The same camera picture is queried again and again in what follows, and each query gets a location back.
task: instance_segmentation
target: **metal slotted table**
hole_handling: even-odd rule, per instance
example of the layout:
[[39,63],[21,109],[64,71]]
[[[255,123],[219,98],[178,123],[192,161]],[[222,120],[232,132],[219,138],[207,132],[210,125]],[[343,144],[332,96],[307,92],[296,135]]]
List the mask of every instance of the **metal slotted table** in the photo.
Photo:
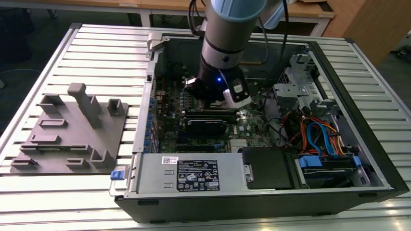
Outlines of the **metal slotted table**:
[[[411,193],[383,203],[360,205],[334,216],[267,218],[171,224],[138,224],[118,207],[114,196],[124,181],[108,175],[11,176],[12,158],[27,140],[45,93],[63,94],[71,82],[88,85],[100,102],[120,98],[131,105],[122,137],[118,165],[132,160],[132,142],[150,59],[147,38],[154,31],[190,34],[188,30],[127,26],[73,26],[47,64],[39,80],[0,138],[0,229],[1,230],[398,230],[411,227]],[[282,36],[270,35],[271,39]],[[315,40],[367,119],[408,187],[411,187],[411,113],[356,47],[339,38],[291,37]],[[320,82],[326,92],[324,79]]]

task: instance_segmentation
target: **warning label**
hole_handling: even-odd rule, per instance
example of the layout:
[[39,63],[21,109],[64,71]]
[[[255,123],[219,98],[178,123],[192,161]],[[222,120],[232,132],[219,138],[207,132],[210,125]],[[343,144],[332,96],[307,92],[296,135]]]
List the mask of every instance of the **warning label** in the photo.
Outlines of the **warning label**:
[[178,190],[180,192],[220,190],[218,161],[178,161]]

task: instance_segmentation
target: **metal bracket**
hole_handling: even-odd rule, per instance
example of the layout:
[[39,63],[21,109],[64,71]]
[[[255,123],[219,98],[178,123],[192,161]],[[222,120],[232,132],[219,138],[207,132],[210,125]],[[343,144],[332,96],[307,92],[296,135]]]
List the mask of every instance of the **metal bracket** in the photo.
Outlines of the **metal bracket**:
[[247,182],[252,182],[255,180],[255,177],[252,175],[251,165],[244,165],[244,176]]
[[162,32],[152,32],[148,34],[148,39],[147,39],[147,48],[150,52],[156,51],[163,47],[163,33]]
[[310,108],[316,116],[323,116],[335,104],[335,100],[312,100]]
[[299,96],[307,96],[308,92],[304,86],[295,84],[279,83],[274,86],[276,95],[280,97],[296,98]]

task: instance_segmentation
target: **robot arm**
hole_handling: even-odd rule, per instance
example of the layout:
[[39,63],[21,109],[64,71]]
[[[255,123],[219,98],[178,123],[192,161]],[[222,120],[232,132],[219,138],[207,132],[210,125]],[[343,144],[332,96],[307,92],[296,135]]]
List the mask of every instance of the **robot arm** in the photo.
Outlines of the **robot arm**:
[[187,91],[204,101],[223,101],[232,108],[251,102],[243,71],[239,67],[258,17],[268,10],[275,26],[283,11],[282,0],[211,0],[206,8],[206,36],[200,69],[187,81]]

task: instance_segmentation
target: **motherboard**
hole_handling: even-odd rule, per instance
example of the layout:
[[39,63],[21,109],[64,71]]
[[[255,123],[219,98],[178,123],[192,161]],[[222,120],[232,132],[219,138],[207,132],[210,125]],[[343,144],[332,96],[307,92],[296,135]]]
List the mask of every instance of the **motherboard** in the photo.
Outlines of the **motherboard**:
[[158,84],[162,153],[231,153],[242,147],[272,146],[258,89],[252,103],[231,109],[224,102],[196,100],[184,91],[182,81]]

